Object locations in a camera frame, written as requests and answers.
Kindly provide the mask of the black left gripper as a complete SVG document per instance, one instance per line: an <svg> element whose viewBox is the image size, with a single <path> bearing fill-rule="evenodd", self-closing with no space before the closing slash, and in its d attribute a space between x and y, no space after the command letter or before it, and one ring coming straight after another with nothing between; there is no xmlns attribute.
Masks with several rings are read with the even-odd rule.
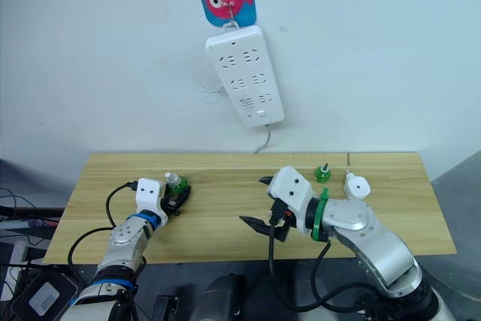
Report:
<svg viewBox="0 0 481 321"><path fill-rule="evenodd" d="M186 203L191 192L191 186L184 187L179 193L165 193L161 200L161 208L168 216L178 217L181 207Z"/></svg>

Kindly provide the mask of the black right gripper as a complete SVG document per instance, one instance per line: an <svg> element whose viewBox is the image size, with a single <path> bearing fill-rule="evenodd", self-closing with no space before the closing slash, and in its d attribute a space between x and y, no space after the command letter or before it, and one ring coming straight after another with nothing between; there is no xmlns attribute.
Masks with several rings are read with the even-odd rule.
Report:
<svg viewBox="0 0 481 321"><path fill-rule="evenodd" d="M268 217L268 224L255 217L239 216L252 230L262 235L270 235L271 226L274 227L274 238L280 242L285 242L290 230L290 226L295 225L295 215L289 209L289 204L285 202L295 200L295 193L288 191L287 195L281 198L274 196L271 190L274 189L276 176L265 176L258 179L258 182L263 183L267 187L267 194L273 200L270 209L270 216ZM282 226L278 226L279 222L283 221Z"/></svg>

